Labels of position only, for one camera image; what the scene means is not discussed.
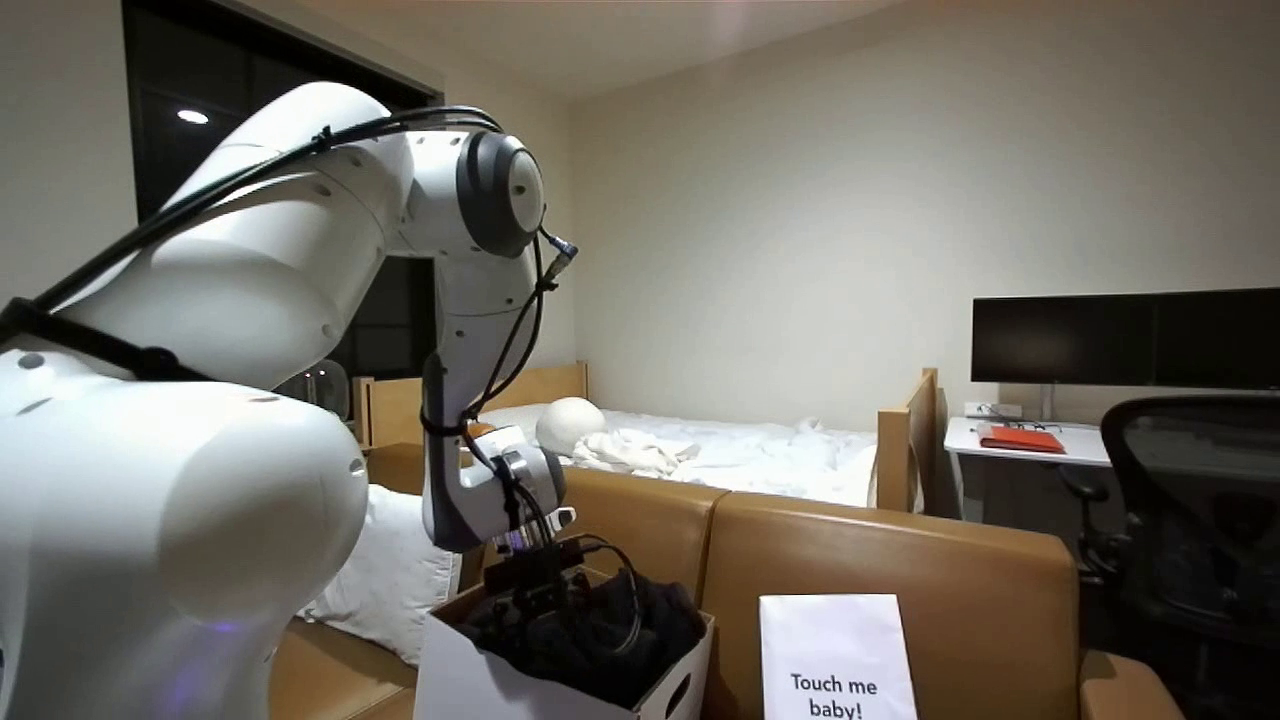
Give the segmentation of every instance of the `black office chair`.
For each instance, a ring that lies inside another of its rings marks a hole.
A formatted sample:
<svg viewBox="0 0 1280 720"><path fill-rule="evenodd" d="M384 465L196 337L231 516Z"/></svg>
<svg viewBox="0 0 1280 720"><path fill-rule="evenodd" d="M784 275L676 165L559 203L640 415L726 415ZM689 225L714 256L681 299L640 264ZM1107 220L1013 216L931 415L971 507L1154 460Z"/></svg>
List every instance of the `black office chair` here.
<svg viewBox="0 0 1280 720"><path fill-rule="evenodd" d="M1280 398L1126 401L1103 415L1126 507L1107 585L1194 720L1280 717Z"/></svg>

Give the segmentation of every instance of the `white desk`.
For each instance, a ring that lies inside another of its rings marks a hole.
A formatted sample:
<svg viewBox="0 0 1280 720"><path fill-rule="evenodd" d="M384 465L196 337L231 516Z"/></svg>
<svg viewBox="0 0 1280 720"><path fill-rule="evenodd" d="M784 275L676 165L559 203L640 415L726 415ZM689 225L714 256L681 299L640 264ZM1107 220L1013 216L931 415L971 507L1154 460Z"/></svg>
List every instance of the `white desk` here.
<svg viewBox="0 0 1280 720"><path fill-rule="evenodd" d="M1031 426L1048 427L1064 452L1014 452L1014 448L984 448L981 437L995 422L977 415L949 415L949 460L953 460L953 487L963 516L963 456L1013 460L1013 465L1072 465L1072 468L1111 468L1103 437L1095 426Z"/></svg>

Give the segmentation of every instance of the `wall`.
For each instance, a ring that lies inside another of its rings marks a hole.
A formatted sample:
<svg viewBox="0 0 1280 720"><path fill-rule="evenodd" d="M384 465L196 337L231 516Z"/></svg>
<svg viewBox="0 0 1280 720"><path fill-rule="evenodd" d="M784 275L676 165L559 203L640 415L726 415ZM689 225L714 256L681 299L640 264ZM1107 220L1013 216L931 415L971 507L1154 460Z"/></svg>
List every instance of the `wall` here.
<svg viewBox="0 0 1280 720"><path fill-rule="evenodd" d="M278 0L242 7L493 108L540 157L551 225L573 234L567 112L496 70L381 41ZM0 25L0 299L31 298L134 225L118 0L9 0ZM535 360L574 360L573 282Z"/></svg>
<svg viewBox="0 0 1280 720"><path fill-rule="evenodd" d="M921 0L587 100L596 391L864 426L977 292L1274 285L1274 75L1266 0Z"/></svg>

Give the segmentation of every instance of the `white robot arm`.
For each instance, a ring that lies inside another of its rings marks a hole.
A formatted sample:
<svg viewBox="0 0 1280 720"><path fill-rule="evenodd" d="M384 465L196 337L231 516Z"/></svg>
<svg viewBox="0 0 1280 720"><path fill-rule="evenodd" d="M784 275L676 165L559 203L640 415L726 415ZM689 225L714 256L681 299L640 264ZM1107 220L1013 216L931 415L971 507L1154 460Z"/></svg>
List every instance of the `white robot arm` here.
<svg viewBox="0 0 1280 720"><path fill-rule="evenodd" d="M460 468L573 262L535 162L473 108L303 84L0 318L0 717L264 717L269 647L357 546L367 485L335 415L264 387L335 348L384 256L437 268L432 541L559 503L540 448Z"/></svg>

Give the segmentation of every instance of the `sign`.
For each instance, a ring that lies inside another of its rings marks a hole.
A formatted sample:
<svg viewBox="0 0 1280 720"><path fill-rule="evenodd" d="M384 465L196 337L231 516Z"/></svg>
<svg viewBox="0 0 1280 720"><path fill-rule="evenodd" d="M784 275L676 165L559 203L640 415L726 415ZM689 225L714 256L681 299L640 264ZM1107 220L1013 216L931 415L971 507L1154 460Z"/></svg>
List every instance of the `sign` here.
<svg viewBox="0 0 1280 720"><path fill-rule="evenodd" d="M769 720L914 720L894 595L760 595Z"/></svg>

